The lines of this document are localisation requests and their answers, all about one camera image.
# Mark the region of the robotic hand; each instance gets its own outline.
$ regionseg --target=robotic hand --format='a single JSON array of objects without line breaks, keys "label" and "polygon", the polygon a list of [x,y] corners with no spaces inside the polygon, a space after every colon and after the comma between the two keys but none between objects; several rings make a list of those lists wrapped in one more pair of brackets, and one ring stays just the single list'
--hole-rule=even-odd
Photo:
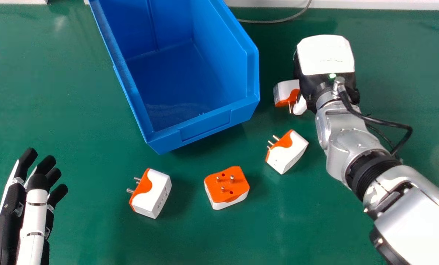
[{"label": "robotic hand", "polygon": [[49,193],[61,177],[53,156],[46,156],[27,179],[37,156],[33,148],[27,149],[16,161],[5,185],[0,203],[0,265],[49,263],[53,210],[68,189],[60,184]]},{"label": "robotic hand", "polygon": [[[305,38],[297,45],[294,61],[303,96],[298,102],[305,100],[316,114],[326,170],[352,190],[374,220],[374,247],[390,264],[439,264],[439,188],[397,159],[412,128],[361,114],[354,56],[344,37]],[[283,84],[277,87],[290,91]],[[369,123],[407,133],[389,152],[367,130]]]}]

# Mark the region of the green tabletop surface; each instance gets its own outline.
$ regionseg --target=green tabletop surface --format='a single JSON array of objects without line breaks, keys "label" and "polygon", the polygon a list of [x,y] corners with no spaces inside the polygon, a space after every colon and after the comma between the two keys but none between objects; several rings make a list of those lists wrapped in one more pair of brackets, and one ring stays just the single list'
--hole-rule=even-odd
[{"label": "green tabletop surface", "polygon": [[[272,19],[295,10],[233,12]],[[344,35],[362,111],[412,125],[400,154],[439,186],[439,11],[315,9],[293,22],[243,26],[260,52],[252,119],[159,156],[144,143],[82,0],[0,5],[0,199],[27,147],[38,161],[56,157],[69,193],[55,211],[51,264],[384,264],[361,202],[326,172],[313,114],[275,109],[272,88],[292,78],[302,38]],[[280,176],[264,162],[266,145],[289,129],[309,146]],[[404,133],[384,130],[394,141]],[[203,179],[235,165],[249,196],[215,211]],[[156,220],[133,213],[125,192],[148,167],[172,179]]]}]

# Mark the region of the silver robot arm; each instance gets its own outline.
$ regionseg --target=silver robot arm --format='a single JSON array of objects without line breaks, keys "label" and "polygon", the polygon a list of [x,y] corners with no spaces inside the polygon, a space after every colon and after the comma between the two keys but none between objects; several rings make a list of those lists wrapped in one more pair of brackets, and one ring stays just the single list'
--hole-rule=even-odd
[{"label": "silver robot arm", "polygon": [[326,170],[374,220],[374,247],[390,264],[439,264],[439,188],[395,158],[412,129],[400,124],[408,133],[391,152],[367,130],[364,119],[373,118],[357,106],[354,56],[344,37],[305,38],[294,60],[301,94],[316,114]]}]

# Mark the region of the white adapter body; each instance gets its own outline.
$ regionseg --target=white adapter body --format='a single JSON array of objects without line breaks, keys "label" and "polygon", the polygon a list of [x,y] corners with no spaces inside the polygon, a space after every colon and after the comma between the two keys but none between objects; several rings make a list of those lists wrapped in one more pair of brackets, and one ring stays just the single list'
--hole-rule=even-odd
[{"label": "white adapter body", "polygon": [[132,193],[130,206],[141,215],[156,219],[171,192],[172,182],[169,175],[148,168],[141,179],[135,178],[137,187]]},{"label": "white adapter body", "polygon": [[278,173],[283,174],[297,163],[309,143],[294,130],[288,131],[282,138],[277,136],[273,136],[273,138],[277,142],[268,141],[271,146],[267,146],[268,152],[265,162]]}]

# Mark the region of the black fingertip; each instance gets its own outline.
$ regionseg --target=black fingertip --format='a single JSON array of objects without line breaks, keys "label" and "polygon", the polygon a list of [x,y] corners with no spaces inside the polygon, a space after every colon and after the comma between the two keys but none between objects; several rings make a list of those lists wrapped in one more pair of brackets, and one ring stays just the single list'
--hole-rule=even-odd
[{"label": "black fingertip", "polygon": [[33,162],[36,160],[36,157],[38,156],[38,153],[36,153],[36,150],[33,148],[28,148],[26,151],[21,155],[21,157],[18,159],[20,166],[22,168],[28,168],[33,164]]},{"label": "black fingertip", "polygon": [[43,161],[41,161],[36,166],[35,174],[46,174],[56,165],[56,158],[54,156],[46,156]]},{"label": "black fingertip", "polygon": [[46,176],[43,174],[34,174],[28,180],[27,193],[31,190],[45,190],[49,193],[49,185]]},{"label": "black fingertip", "polygon": [[53,167],[48,174],[46,174],[46,179],[48,179],[49,187],[52,187],[59,178],[62,176],[61,170],[59,168]]},{"label": "black fingertip", "polygon": [[66,196],[68,191],[69,190],[65,184],[60,184],[59,186],[57,186],[54,191],[49,194],[48,205],[56,208],[56,204],[59,203],[64,198],[64,196]]}]

